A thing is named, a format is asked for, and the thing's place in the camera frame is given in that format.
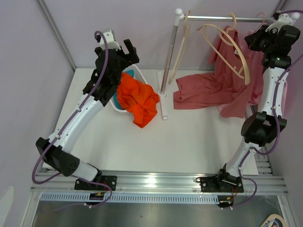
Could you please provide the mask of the beige wooden hanger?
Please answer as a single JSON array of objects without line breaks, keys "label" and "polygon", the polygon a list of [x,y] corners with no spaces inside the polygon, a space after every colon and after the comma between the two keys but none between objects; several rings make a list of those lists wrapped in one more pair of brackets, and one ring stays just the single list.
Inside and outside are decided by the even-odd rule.
[{"label": "beige wooden hanger", "polygon": [[[241,50],[241,48],[237,45],[235,40],[229,35],[229,32],[234,30],[237,25],[236,16],[233,13],[228,14],[232,18],[232,26],[228,27],[226,30],[218,27],[215,24],[204,24],[196,29],[196,31],[200,32],[203,39],[209,44],[211,49],[217,54],[217,56],[225,63],[226,66],[230,68],[230,70],[240,79],[243,80],[244,85],[250,84],[250,71],[248,68],[248,64],[246,58]],[[237,68],[235,65],[231,64],[226,57],[219,51],[219,48],[215,47],[212,42],[209,40],[208,36],[206,35],[208,28],[214,28],[221,41],[232,50],[232,53],[236,53],[241,61],[241,65]]]},{"label": "beige wooden hanger", "polygon": [[172,70],[172,73],[170,74],[170,77],[169,77],[169,85],[172,83],[178,69],[179,69],[179,66],[182,62],[182,59],[183,59],[183,56],[184,56],[184,53],[186,51],[186,45],[187,45],[187,41],[188,41],[188,37],[189,37],[189,34],[190,34],[190,28],[191,28],[191,25],[187,23],[187,18],[188,16],[190,15],[190,10],[186,13],[184,19],[185,19],[185,22],[184,22],[184,25],[183,25],[183,38],[182,38],[182,41],[181,41],[181,45],[180,45],[180,48],[179,48],[179,52],[178,52],[178,55],[177,55],[177,58],[176,58],[176,61],[175,61],[175,64],[173,66],[173,70]]}]

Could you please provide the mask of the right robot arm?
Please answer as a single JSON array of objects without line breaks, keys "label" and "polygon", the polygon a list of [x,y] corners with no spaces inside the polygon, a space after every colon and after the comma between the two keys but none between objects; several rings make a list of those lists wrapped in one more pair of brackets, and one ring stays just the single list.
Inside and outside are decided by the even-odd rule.
[{"label": "right robot arm", "polygon": [[300,30],[293,25],[263,25],[257,32],[245,37],[252,51],[263,52],[263,91],[258,111],[245,120],[242,141],[232,159],[219,170],[215,185],[220,191],[242,186],[242,173],[247,163],[266,144],[278,142],[286,127],[283,118],[282,97],[288,72],[294,63],[288,55],[299,39]]}]

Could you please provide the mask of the orange t shirt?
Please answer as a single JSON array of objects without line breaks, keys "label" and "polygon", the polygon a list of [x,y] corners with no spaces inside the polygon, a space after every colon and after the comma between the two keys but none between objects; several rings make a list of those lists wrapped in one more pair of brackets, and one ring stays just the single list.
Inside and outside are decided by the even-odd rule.
[{"label": "orange t shirt", "polygon": [[133,123],[140,128],[147,126],[158,113],[156,105],[160,101],[159,95],[150,85],[134,79],[126,72],[121,76],[117,100],[123,109],[133,114]]}]

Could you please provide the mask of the light pink t shirt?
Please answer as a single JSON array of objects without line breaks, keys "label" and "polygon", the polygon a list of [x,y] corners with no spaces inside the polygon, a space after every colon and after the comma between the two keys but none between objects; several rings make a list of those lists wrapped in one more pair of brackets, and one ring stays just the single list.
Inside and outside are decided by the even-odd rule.
[{"label": "light pink t shirt", "polygon": [[[249,50],[246,42],[244,41],[244,37],[247,34],[244,34],[238,30],[233,30],[237,34],[238,38],[238,46],[240,47],[243,55],[248,55],[248,59],[251,60],[252,69],[250,69],[250,78],[255,76],[255,82],[253,85],[253,91],[251,94],[251,98],[248,102],[248,105],[257,105],[261,101],[262,91],[263,91],[263,66],[261,65],[261,60],[263,58],[263,53],[261,52],[252,52]],[[287,82],[284,84],[283,93],[282,93],[282,106],[281,110],[284,113],[285,110],[285,101],[286,101],[286,94],[287,94]],[[217,109],[221,112],[223,108],[227,107],[227,104],[217,106]]]}]

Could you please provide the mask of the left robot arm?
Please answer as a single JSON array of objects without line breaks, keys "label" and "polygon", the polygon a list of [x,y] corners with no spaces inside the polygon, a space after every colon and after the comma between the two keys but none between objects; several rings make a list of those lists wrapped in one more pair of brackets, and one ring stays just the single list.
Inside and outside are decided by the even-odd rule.
[{"label": "left robot arm", "polygon": [[136,48],[131,41],[126,39],[124,44],[128,53],[124,53],[121,47],[110,48],[108,42],[105,42],[104,47],[95,49],[98,56],[96,68],[73,112],[47,139],[39,138],[36,141],[40,157],[32,172],[32,181],[35,184],[46,182],[35,179],[38,165],[45,162],[58,174],[74,176],[85,181],[92,190],[101,186],[100,171],[81,161],[71,152],[83,130],[117,92],[123,70],[139,62]]}]

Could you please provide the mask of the teal t shirt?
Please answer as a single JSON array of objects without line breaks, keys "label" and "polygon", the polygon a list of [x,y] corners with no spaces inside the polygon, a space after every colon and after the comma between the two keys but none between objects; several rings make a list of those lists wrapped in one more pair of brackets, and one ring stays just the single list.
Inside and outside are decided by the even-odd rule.
[{"label": "teal t shirt", "polygon": [[[134,70],[127,70],[125,71],[126,74],[130,75],[132,78],[134,77]],[[113,102],[117,109],[124,110],[121,105],[119,104],[119,101],[117,99],[117,92],[113,95]]]}]

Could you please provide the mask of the dusty red t shirt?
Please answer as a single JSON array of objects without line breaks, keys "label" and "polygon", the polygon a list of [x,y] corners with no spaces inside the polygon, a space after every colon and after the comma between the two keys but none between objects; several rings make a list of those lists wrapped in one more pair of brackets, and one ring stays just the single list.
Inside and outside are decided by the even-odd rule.
[{"label": "dusty red t shirt", "polygon": [[[229,32],[238,45],[236,34],[235,31]],[[232,50],[220,38],[215,47],[219,48],[219,51],[231,64],[237,68],[240,67],[239,57],[236,53],[232,53]],[[252,69],[248,55],[244,56],[248,68]],[[176,80],[178,90],[173,94],[174,108],[192,110],[227,104],[227,107],[220,112],[222,117],[243,118],[249,106],[255,76],[252,76],[249,85],[244,85],[243,80],[237,77],[215,52],[212,53],[209,63],[214,64],[214,72],[188,75]]]}]

